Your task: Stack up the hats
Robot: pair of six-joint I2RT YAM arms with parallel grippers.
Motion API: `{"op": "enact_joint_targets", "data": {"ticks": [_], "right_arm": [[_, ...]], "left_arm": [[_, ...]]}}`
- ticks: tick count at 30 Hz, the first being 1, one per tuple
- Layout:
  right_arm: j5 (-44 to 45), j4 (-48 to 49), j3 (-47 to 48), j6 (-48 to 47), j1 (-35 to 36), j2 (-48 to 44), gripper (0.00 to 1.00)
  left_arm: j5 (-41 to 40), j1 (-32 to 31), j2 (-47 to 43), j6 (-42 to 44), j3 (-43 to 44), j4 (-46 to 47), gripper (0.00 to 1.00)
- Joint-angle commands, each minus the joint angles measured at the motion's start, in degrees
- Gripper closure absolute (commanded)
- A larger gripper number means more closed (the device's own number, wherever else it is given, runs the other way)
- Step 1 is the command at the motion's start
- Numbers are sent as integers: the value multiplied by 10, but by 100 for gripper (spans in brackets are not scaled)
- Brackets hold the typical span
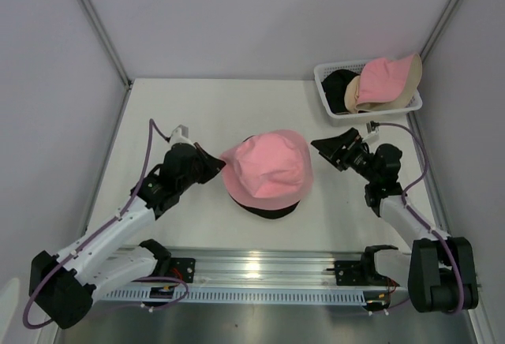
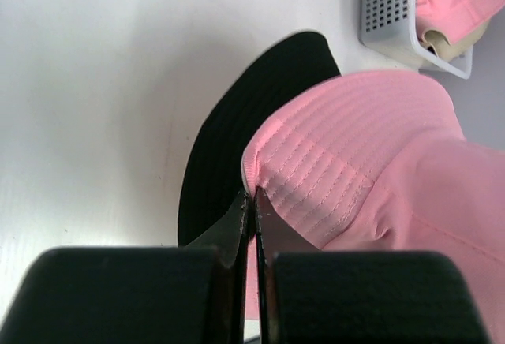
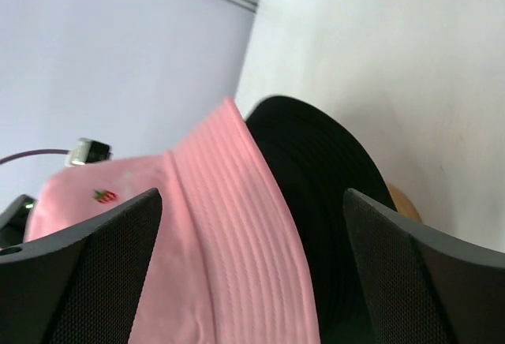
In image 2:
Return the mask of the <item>pink bucket hat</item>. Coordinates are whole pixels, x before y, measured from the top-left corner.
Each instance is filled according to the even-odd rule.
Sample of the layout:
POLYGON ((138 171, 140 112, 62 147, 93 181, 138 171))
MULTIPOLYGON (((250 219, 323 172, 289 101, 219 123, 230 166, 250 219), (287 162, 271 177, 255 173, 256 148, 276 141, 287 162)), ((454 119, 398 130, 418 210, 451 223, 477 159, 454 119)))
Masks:
POLYGON ((381 70, 310 88, 254 134, 241 176, 319 249, 450 257, 503 342, 504 154, 464 137, 436 80, 381 70))
POLYGON ((427 32, 437 31, 449 43, 455 43, 503 7, 504 0, 416 0, 417 34, 422 38, 427 32))

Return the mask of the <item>black bucket hat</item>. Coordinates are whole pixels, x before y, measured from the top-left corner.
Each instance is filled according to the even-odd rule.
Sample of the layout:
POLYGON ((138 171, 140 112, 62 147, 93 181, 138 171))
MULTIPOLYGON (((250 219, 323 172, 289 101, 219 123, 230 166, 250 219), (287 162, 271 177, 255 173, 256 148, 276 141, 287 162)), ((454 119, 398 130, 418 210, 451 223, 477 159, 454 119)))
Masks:
POLYGON ((178 205, 180 246, 228 211, 242 187, 242 153, 264 121, 305 90, 339 74, 327 39, 314 31, 287 36, 245 69, 194 141, 178 205))

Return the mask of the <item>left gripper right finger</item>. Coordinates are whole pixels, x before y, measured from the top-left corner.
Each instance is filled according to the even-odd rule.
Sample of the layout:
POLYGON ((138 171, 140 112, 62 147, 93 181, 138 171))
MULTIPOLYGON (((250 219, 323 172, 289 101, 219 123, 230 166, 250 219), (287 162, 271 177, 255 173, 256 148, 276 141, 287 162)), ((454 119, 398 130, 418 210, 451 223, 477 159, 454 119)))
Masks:
POLYGON ((460 270, 424 251, 321 252, 255 197, 262 343, 488 343, 460 270))

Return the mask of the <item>beige bucket hat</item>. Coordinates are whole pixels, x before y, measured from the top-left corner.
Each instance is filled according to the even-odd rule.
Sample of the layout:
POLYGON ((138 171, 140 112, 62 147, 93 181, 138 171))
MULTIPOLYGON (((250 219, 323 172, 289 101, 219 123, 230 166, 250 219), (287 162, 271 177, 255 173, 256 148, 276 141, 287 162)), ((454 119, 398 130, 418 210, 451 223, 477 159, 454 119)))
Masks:
POLYGON ((420 44, 426 50, 432 52, 438 58, 446 62, 450 62, 453 59, 457 58, 459 55, 463 54, 469 48, 471 48, 485 33, 489 21, 484 22, 481 26, 474 29, 470 34, 455 43, 449 43, 447 39, 443 36, 442 33, 437 31, 430 31, 425 34, 424 37, 417 38, 420 41, 420 44))

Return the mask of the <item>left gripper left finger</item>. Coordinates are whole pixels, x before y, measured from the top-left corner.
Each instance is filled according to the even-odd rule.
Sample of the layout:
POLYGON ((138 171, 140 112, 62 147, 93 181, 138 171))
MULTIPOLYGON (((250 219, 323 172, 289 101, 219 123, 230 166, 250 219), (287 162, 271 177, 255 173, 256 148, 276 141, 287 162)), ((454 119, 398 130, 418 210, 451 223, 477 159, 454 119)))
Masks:
POLYGON ((28 269, 4 343, 241 343, 249 199, 184 247, 58 247, 28 269))

